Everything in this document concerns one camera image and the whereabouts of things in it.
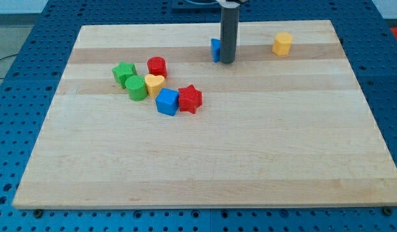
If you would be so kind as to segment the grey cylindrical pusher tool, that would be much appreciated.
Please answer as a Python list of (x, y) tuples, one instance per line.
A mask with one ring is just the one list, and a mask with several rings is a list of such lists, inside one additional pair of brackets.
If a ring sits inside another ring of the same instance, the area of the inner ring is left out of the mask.
[(235, 61), (237, 33), (239, 22), (239, 6), (222, 7), (220, 21), (220, 61), (231, 64)]

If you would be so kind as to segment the white tool mount flange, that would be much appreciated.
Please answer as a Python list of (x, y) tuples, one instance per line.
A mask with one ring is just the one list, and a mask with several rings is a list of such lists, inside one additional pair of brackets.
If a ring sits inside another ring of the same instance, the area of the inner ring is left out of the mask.
[(244, 5), (249, 0), (217, 0), (221, 7), (239, 7)]

